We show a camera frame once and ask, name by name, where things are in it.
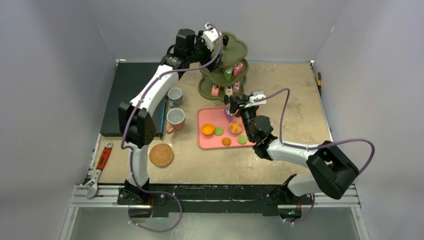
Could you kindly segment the pink cream cake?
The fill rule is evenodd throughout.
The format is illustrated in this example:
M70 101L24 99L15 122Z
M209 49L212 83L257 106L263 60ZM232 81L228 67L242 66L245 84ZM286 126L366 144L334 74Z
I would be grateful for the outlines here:
M237 93L239 93L240 92L240 82L239 81L236 81L234 84L233 84L233 86L232 86L232 91L233 91L233 93L234 94L237 94Z

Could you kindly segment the green macaron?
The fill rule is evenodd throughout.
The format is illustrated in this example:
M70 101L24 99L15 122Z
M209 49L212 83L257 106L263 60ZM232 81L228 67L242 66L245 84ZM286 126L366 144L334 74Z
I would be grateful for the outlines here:
M214 129L214 134L216 136L221 136L224 133L224 129L221 126L216 126Z
M245 145L248 142L248 138L245 135L239 135L237 138L237 142L240 145Z

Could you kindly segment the round bread bun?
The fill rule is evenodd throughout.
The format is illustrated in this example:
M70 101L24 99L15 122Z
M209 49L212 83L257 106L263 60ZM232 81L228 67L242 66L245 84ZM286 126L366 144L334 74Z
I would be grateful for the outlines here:
M244 126L241 122L234 120L229 123L228 129L232 134L238 135L243 131Z

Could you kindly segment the pink serving tray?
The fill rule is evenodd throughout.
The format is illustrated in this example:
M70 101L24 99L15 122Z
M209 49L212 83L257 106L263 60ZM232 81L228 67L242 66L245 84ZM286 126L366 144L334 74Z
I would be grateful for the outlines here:
M242 147L252 147L254 144L252 142L247 142L246 144L238 143L238 136L244 135L247 137L246 131L243 128L243 131L240 134L233 134L229 130L229 123L231 121L242 122L240 117L232 116L230 117L226 111L227 107L212 107L212 108L201 108L197 112L197 142L198 145L205 150L209 149L222 149L222 148L242 148ZM204 135L201 132L202 125L210 123L215 127L222 127L224 132L223 135L217 136ZM224 146L222 144L223 138L230 138L231 145Z

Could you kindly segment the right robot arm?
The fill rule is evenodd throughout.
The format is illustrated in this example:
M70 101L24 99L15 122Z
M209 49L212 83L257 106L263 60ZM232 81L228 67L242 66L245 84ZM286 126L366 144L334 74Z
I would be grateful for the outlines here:
M252 148L259 158L285 161L309 169L308 174L294 174L283 183L282 200L292 204L302 195L319 192L339 200L359 176L359 169L331 141L305 145L283 142L274 136L269 117L257 114L259 106L265 104L265 98L261 91L241 97L226 95L224 103L229 105L230 114L241 118L247 139L253 143Z

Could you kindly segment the orange egg tart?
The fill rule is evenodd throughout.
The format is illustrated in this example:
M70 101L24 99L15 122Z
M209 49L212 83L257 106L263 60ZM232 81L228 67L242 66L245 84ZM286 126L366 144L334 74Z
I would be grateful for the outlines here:
M211 136L215 133L215 126L211 123L205 123L201 126L201 133L205 136Z

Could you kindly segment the pink triangle cake slice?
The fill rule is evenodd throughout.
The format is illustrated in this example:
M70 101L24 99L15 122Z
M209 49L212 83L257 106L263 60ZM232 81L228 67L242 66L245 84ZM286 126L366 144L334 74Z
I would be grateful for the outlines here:
M236 78L244 70L244 64L239 61L233 67L233 77Z

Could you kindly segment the pink strawberry roll cake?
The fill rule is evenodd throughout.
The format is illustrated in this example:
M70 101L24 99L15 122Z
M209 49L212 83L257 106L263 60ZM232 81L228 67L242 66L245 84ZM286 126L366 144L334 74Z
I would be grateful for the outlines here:
M220 92L220 87L218 85L213 85L212 88L211 88L210 95L212 97L218 97L219 96L219 92Z

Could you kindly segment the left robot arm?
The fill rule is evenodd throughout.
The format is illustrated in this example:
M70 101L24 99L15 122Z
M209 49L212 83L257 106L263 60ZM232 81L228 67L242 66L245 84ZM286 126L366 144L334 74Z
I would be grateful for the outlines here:
M149 194L147 171L148 149L156 129L152 116L169 89L185 72L192 71L192 63L200 63L199 69L215 70L221 64L222 34L211 23L196 33L182 28L175 43L161 58L159 66L147 85L129 103L118 107L119 127L122 132L121 149L129 151L129 175L124 188L138 205L146 203Z

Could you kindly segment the white roll cake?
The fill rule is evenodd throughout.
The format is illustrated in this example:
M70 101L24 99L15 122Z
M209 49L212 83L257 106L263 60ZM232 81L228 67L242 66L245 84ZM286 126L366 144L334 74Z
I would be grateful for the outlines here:
M225 88L225 95L228 96L228 97L233 95L233 87L231 85L229 85Z

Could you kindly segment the chocolate chip cookie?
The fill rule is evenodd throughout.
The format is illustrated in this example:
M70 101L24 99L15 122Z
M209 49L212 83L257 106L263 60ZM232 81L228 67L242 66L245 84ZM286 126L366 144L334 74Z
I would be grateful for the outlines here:
M231 141L231 139L230 139L230 138L228 138L228 137L224 137L224 138L221 140L221 143L222 143L224 146L230 146L230 145L231 145L231 143L232 143L232 141Z

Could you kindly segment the purple green cake slice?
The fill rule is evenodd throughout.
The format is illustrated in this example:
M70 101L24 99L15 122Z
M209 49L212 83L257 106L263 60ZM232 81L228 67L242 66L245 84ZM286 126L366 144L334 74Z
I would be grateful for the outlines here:
M234 78L234 68L233 67L229 67L229 68L224 68L223 69L223 75L225 77L225 80L229 83L233 81Z

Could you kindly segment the green three-tier stand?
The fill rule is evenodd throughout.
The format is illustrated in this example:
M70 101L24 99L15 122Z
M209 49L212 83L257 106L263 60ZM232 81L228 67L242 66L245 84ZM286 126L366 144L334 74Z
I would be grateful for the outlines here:
M221 65L213 72L210 72L207 68L200 70L202 78L198 83L198 92L207 100L223 102L224 96L226 95L226 87L233 86L236 81L240 82L240 91L239 93L233 93L233 96L240 97L244 93L244 85L247 82L249 63L246 60L248 53L248 46L246 43L230 32L224 31L221 35L224 43L221 49ZM237 77L233 77L233 81L227 82L224 77L223 69L234 67L235 64L240 61L244 64L243 71ZM211 96L213 85L220 87L218 96Z

